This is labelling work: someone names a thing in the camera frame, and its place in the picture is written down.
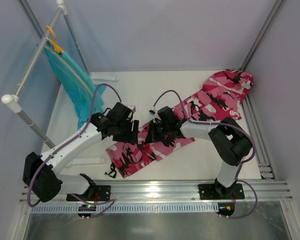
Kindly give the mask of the pink camouflage trousers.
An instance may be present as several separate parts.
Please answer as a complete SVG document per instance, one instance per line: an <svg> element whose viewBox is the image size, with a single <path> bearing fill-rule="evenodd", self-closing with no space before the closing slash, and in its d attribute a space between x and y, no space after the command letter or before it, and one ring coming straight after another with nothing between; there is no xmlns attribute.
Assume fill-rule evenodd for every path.
<svg viewBox="0 0 300 240"><path fill-rule="evenodd" d="M197 121L241 120L238 111L254 83L253 76L241 70L223 70L203 82L201 89L172 108L178 118L185 110ZM138 130L138 144L118 142L106 149L111 160L108 176L137 180L213 179L221 159L208 140L165 136L162 142L145 143L149 123Z"/></svg>

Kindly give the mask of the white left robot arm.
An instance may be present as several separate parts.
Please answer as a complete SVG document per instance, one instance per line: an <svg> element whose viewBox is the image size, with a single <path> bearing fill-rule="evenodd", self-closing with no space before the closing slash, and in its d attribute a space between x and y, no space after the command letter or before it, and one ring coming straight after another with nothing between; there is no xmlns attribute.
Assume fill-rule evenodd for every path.
<svg viewBox="0 0 300 240"><path fill-rule="evenodd" d="M103 113L90 114L86 124L61 144L41 154L28 154L22 177L28 187L28 205L36 206L31 202L31 194L38 197L39 203L46 203L59 194L79 201L95 200L98 187L94 180L84 173L65 175L61 172L82 152L105 138L136 144L139 121L133 119L135 111L133 105L117 102Z"/></svg>

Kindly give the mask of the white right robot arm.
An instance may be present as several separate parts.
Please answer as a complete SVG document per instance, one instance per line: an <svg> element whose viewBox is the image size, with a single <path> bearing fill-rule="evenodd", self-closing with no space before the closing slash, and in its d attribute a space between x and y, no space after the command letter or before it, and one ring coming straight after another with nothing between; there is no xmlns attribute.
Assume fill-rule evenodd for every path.
<svg viewBox="0 0 300 240"><path fill-rule="evenodd" d="M149 123L145 143L164 142L166 138L210 140L222 159L219 174L213 184L199 184L201 200L230 200L241 189L238 176L244 159L254 148L253 140L231 117L222 121L197 121L179 118L165 106Z"/></svg>

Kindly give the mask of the orange plastic hanger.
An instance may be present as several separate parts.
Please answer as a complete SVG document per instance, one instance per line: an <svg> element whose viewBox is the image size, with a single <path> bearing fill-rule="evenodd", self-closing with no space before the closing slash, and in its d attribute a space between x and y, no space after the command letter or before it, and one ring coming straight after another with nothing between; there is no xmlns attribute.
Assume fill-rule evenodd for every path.
<svg viewBox="0 0 300 240"><path fill-rule="evenodd" d="M45 28L53 36L53 39L49 38L48 41L52 44L54 51L57 52L58 54L63 54L65 51L58 45L57 36L56 36L53 28L49 25L46 25Z"/></svg>

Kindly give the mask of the clear green hanger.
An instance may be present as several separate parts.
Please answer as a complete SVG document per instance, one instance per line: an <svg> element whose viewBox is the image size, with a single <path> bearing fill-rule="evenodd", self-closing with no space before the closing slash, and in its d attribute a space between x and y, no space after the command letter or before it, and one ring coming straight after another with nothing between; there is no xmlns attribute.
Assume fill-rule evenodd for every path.
<svg viewBox="0 0 300 240"><path fill-rule="evenodd" d="M43 51L67 94L76 98L91 98L94 84L90 77L73 61L66 51L57 53L49 42L49 38L46 38L46 40Z"/></svg>

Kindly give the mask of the turquoise t-shirt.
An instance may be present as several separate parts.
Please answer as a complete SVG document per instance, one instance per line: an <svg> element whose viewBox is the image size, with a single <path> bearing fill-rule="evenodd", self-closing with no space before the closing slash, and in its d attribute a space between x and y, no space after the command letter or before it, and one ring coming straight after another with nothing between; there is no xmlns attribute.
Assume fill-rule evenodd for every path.
<svg viewBox="0 0 300 240"><path fill-rule="evenodd" d="M90 116L96 87L90 76L65 52L57 52L50 45L44 47L50 66L70 100L78 117L77 128L86 124Z"/></svg>

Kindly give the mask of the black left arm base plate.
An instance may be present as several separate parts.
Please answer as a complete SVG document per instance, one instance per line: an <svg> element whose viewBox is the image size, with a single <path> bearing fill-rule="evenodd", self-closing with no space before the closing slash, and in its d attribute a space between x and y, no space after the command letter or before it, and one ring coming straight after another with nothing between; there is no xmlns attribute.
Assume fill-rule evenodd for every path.
<svg viewBox="0 0 300 240"><path fill-rule="evenodd" d="M75 194L79 199L86 202L105 202L110 200L110 185L93 185L90 186L83 194Z"/></svg>

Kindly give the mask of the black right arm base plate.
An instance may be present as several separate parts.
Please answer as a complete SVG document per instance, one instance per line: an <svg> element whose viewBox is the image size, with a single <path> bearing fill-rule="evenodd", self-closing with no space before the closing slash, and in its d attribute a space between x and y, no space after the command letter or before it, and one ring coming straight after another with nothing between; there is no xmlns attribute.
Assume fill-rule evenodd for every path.
<svg viewBox="0 0 300 240"><path fill-rule="evenodd" d="M200 200L243 200L245 193L240 183L234 183L229 188L214 183L198 184Z"/></svg>

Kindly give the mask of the aluminium frame rail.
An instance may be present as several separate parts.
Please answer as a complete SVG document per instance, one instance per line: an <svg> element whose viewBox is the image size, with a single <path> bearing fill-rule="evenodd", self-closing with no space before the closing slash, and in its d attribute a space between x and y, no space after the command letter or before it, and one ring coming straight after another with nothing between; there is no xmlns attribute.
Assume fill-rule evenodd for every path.
<svg viewBox="0 0 300 240"><path fill-rule="evenodd" d="M291 201L292 192L285 181L247 180L260 201ZM97 185L110 186L110 197L119 202L199 202L199 184L211 180L110 180Z"/></svg>

